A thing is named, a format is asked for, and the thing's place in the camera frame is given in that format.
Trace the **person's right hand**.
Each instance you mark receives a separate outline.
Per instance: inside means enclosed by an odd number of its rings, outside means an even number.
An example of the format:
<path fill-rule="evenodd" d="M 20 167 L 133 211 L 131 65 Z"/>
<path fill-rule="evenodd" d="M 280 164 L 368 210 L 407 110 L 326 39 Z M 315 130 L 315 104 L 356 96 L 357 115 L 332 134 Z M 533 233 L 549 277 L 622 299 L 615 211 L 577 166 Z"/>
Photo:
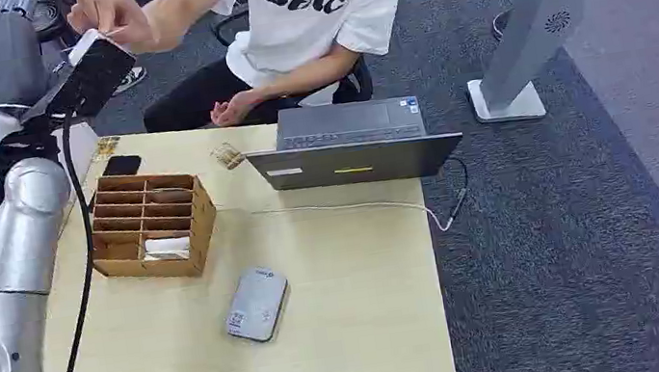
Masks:
<path fill-rule="evenodd" d="M 76 0 L 66 21 L 79 34 L 95 29 L 134 53 L 156 48 L 154 31 L 135 0 Z"/>

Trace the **person's left hand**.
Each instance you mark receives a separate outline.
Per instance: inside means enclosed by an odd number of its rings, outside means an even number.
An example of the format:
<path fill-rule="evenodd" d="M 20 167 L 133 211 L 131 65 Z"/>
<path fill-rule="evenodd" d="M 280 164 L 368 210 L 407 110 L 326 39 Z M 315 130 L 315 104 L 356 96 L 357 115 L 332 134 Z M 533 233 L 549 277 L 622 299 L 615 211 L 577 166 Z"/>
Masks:
<path fill-rule="evenodd" d="M 211 121 L 219 127 L 232 127 L 239 125 L 250 111 L 264 97 L 259 89 L 249 89 L 232 96 L 228 101 L 216 102 L 211 111 Z"/>

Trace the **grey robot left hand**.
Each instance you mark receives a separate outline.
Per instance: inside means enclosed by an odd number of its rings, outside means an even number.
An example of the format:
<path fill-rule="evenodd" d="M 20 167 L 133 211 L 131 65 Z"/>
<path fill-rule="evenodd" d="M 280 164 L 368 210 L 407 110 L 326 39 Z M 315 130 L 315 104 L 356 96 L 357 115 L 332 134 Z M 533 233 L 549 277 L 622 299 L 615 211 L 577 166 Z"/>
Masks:
<path fill-rule="evenodd" d="M 0 6 L 0 105 L 30 107 L 47 91 L 34 6 Z"/>

